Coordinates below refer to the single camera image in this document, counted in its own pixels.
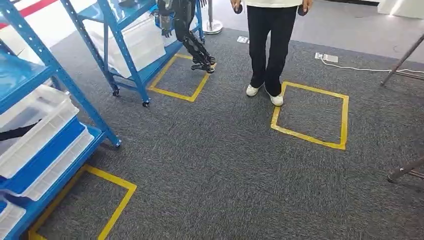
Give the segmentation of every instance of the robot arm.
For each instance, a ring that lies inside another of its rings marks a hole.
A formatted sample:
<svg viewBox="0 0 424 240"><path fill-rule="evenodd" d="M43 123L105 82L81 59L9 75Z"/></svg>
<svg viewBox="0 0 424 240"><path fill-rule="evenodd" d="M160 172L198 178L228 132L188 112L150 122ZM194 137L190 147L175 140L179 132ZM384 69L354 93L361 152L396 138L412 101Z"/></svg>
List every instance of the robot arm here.
<svg viewBox="0 0 424 240"><path fill-rule="evenodd" d="M162 29L162 36L169 38L172 30L172 3L173 0L156 0L157 12L156 15L159 17L159 27Z"/></svg>
<svg viewBox="0 0 424 240"><path fill-rule="evenodd" d="M187 51L193 56L192 70L203 70L211 74L215 71L215 58L209 55L203 43L190 30L190 24L195 16L196 1L205 0L156 0L159 26L162 35L169 37L172 26L178 41L182 42Z"/></svg>

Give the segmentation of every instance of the shoe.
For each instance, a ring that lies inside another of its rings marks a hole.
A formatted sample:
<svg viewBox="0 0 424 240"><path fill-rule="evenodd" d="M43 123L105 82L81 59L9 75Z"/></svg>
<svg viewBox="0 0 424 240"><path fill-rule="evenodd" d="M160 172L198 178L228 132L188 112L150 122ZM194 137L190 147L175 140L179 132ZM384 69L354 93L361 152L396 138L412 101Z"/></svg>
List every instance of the shoe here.
<svg viewBox="0 0 424 240"><path fill-rule="evenodd" d="M266 93L269 95L269 98L271 99L272 104L274 104L277 107L280 107L283 105L284 100L283 100L283 95L278 94L277 96L272 96L267 89L265 88Z"/></svg>
<svg viewBox="0 0 424 240"><path fill-rule="evenodd" d="M256 96L256 94L258 94L258 91L262 87L262 85L258 88L255 88L255 87L252 87L252 85L249 84L249 86L247 86L247 88L246 88L246 95L249 96L249 97Z"/></svg>

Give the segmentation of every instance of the white cable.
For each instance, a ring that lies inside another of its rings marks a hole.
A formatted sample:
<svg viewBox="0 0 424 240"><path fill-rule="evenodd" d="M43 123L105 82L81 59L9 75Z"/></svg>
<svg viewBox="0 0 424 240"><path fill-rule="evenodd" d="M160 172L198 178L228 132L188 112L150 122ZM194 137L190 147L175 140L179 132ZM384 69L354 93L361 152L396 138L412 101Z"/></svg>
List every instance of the white cable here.
<svg viewBox="0 0 424 240"><path fill-rule="evenodd" d="M370 71L370 72L391 72L392 71L391 69L382 70L382 69L356 68L356 67L351 67L351 66L338 66L338 65L335 65L335 64L325 62L322 57L320 57L319 59L321 60L321 62L323 64L325 64L327 66L336 67L336 68L339 68L339 69L353 69L353 70L357 70L357 71ZM410 69L397 70L397 72L411 72L411 73L424 74L424 71L415 71L415 70L410 70Z"/></svg>

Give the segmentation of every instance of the blue plastic storage bin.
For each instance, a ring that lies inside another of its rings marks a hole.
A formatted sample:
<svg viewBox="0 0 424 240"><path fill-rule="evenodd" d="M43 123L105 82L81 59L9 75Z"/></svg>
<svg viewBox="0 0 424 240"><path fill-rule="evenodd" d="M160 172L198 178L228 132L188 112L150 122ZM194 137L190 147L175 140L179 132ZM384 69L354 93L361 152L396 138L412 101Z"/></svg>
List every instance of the blue plastic storage bin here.
<svg viewBox="0 0 424 240"><path fill-rule="evenodd" d="M31 160L22 167L12 178L0 176L0 190L14 196L22 196L24 191L75 141L86 127L77 117L69 121L56 136L54 136ZM48 189L53 182L43 182Z"/></svg>

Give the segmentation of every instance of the person's hand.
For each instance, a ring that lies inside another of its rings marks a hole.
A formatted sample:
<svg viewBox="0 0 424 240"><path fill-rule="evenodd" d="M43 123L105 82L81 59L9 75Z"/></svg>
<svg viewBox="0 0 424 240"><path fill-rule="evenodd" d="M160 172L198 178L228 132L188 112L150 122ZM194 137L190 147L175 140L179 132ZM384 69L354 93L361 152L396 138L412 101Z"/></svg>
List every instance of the person's hand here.
<svg viewBox="0 0 424 240"><path fill-rule="evenodd" d="M314 0L303 0L303 12L306 13L307 11L309 11L309 9L311 9L312 7L312 2Z"/></svg>
<svg viewBox="0 0 424 240"><path fill-rule="evenodd" d="M230 0L230 1L231 1L232 9L237 11L239 9L239 6L242 0Z"/></svg>

